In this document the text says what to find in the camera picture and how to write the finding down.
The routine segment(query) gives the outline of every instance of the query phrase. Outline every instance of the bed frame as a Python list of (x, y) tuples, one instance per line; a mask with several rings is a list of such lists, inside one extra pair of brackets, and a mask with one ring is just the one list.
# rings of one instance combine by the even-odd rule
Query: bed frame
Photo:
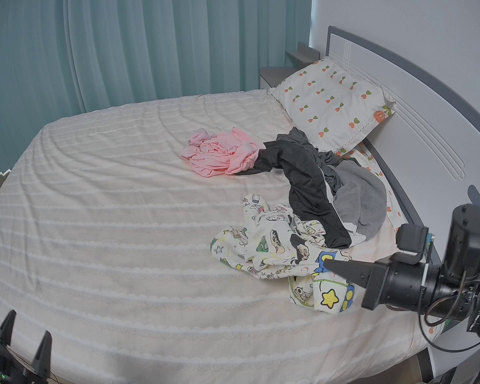
[[(475, 151), (480, 147), (480, 113), (419, 66), (334, 26), (328, 27), (325, 55), (347, 72), (381, 86), (397, 101), (397, 112), (364, 143), (390, 182), (407, 220), (428, 226), (436, 235), (432, 262), (439, 264), (452, 210), (469, 202), (480, 205)], [(440, 338), (444, 336), (461, 339), (465, 331), (459, 325)], [(424, 380), (443, 374), (469, 356), (442, 354), (430, 349), (418, 354)]]

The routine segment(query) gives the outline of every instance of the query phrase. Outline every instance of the pink garment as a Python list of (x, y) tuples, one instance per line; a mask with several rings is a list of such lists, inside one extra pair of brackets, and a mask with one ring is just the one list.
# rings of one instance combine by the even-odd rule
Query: pink garment
[(181, 156), (190, 159), (195, 172), (203, 177), (232, 175), (253, 167), (258, 151), (265, 149), (249, 135), (233, 127), (231, 132), (210, 135), (203, 128), (194, 131)]

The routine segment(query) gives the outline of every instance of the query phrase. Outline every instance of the striped bed sheet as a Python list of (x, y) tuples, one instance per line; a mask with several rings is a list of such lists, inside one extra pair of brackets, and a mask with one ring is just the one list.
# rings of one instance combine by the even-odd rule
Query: striped bed sheet
[[(14, 350), (31, 359), (49, 330), (52, 370), (76, 384), (332, 384), (426, 346), (415, 314), (364, 310), (362, 289), (331, 316), (294, 305), (284, 279), (212, 257), (213, 236), (242, 224), (247, 193), (288, 202), (281, 170), (205, 179), (180, 157), (193, 130), (233, 126), (270, 141), (292, 123), (254, 90), (129, 104), (40, 131), (0, 190), (0, 317), (17, 311)], [(382, 177), (362, 145), (348, 156)], [(387, 219), (354, 259), (396, 250), (405, 219), (384, 182)]]

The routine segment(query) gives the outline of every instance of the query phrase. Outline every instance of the pillow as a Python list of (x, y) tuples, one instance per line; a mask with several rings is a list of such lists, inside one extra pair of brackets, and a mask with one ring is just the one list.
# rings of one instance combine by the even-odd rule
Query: pillow
[(272, 94), (310, 142), (338, 156), (395, 112), (390, 95), (329, 57), (287, 77)]

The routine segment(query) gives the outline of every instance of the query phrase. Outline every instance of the teal curtain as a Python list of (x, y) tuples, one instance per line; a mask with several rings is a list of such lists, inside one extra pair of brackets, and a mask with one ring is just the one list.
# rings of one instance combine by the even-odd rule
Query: teal curtain
[(292, 66), (311, 0), (0, 1), (0, 168), (61, 117), (258, 88)]

